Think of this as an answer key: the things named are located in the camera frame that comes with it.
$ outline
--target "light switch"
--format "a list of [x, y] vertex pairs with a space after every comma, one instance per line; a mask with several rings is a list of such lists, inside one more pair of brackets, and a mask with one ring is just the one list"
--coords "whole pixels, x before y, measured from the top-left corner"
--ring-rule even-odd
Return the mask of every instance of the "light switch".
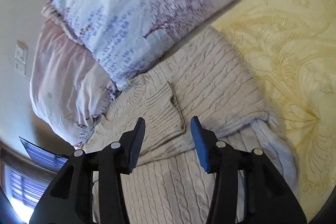
[[22, 75], [22, 76], [26, 76], [26, 64], [22, 63], [20, 60], [14, 58], [15, 60], [15, 71]]
[[28, 47], [26, 46], [26, 44], [21, 41], [17, 41], [15, 47], [15, 58], [18, 59], [21, 63], [26, 64], [27, 52]]

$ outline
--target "pink pillow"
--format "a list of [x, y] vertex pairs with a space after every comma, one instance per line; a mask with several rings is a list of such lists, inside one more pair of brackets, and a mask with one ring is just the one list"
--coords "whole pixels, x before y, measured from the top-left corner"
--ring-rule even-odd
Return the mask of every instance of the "pink pillow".
[[37, 42], [30, 98], [37, 116], [73, 146], [90, 137], [117, 88], [84, 46], [48, 20]]

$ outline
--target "yellow bedspread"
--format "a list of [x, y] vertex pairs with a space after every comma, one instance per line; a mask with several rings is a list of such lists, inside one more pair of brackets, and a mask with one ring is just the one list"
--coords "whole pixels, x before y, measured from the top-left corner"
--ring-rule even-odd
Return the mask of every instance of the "yellow bedspread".
[[336, 183], [336, 0], [241, 0], [212, 26], [283, 119], [310, 220]]

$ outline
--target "beige sweater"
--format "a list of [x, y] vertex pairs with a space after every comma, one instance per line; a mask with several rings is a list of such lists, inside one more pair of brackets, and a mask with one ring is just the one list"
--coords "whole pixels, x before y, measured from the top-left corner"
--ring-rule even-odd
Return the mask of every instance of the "beige sweater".
[[[84, 146], [87, 152], [101, 150], [133, 128], [138, 117], [145, 118], [138, 167], [122, 177], [131, 223], [205, 222], [214, 176], [200, 168], [193, 150], [189, 123], [195, 115], [236, 149], [262, 148], [295, 189], [292, 151], [282, 140], [274, 111], [231, 45], [209, 27], [133, 79]], [[243, 215], [239, 189], [237, 219]]]

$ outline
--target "window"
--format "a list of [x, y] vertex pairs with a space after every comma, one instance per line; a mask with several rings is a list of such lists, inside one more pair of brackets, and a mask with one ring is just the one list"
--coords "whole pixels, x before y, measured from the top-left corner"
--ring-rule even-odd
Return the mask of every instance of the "window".
[[34, 212], [34, 209], [25, 206], [22, 202], [12, 198], [10, 203], [12, 204], [14, 211], [21, 218], [22, 221], [29, 223], [29, 220]]
[[32, 209], [36, 207], [47, 189], [47, 186], [40, 185], [13, 170], [10, 172], [10, 186], [12, 198], [21, 201], [23, 205]]

